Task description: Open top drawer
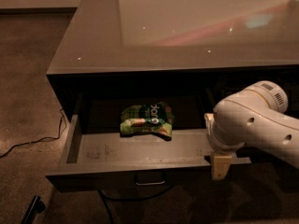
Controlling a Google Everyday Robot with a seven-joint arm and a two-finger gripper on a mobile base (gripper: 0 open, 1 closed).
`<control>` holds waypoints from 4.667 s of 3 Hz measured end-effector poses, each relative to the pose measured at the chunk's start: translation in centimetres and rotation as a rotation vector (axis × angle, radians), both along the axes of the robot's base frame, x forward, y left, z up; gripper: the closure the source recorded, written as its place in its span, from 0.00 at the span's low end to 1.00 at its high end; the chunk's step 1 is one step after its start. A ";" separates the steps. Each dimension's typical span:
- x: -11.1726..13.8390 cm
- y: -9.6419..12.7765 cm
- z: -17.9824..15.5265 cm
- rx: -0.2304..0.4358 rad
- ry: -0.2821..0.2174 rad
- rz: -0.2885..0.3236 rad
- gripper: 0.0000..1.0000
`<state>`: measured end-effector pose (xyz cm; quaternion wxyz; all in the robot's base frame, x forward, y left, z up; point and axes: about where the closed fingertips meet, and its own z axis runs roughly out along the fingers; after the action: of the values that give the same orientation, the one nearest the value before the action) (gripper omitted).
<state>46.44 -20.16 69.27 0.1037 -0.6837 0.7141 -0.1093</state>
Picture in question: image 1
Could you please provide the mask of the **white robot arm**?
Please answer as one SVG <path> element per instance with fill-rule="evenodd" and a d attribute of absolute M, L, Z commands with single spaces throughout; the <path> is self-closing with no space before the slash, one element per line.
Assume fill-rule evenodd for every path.
<path fill-rule="evenodd" d="M 212 178 L 223 180 L 233 155 L 244 146 L 299 168 L 299 119 L 286 116 L 287 108 L 285 91 L 266 80 L 227 96 L 206 113 L 207 137 L 213 148 Z"/>

